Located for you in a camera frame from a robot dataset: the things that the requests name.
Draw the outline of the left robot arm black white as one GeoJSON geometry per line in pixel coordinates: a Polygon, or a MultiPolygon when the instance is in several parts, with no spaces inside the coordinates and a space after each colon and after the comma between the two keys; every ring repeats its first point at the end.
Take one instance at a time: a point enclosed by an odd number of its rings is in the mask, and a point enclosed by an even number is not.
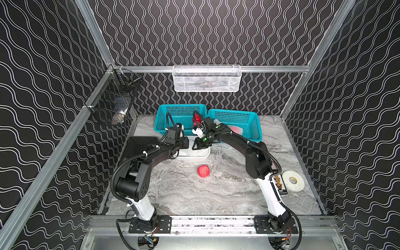
{"type": "Polygon", "coordinates": [[[189,148],[189,139],[184,135],[183,125],[175,124],[172,115],[166,113],[168,128],[160,140],[151,138],[154,144],[146,145],[139,155],[127,158],[114,170],[110,180],[110,190],[115,198],[133,207],[133,218],[117,219],[116,227],[124,245],[133,250],[124,238],[120,223],[137,222],[146,233],[157,230],[157,212],[147,195],[150,187],[151,172],[159,163],[179,155],[181,149],[189,148]]]}

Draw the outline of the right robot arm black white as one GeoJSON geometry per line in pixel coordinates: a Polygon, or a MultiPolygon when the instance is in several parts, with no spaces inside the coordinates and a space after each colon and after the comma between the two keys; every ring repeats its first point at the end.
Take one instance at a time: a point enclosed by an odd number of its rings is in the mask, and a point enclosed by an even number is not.
{"type": "Polygon", "coordinates": [[[216,124],[209,118],[203,118],[199,112],[193,112],[195,126],[192,132],[197,135],[193,150],[205,149],[216,141],[223,142],[236,149],[245,157],[245,169],[250,177],[256,180],[264,199],[267,203],[270,229],[274,233],[285,233],[289,230],[289,236],[281,239],[288,241],[297,226],[299,239],[291,249],[296,250],[300,246],[303,230],[298,216],[283,202],[278,187],[274,183],[275,176],[282,173],[279,162],[268,152],[262,142],[253,142],[234,132],[229,126],[216,124]]]}

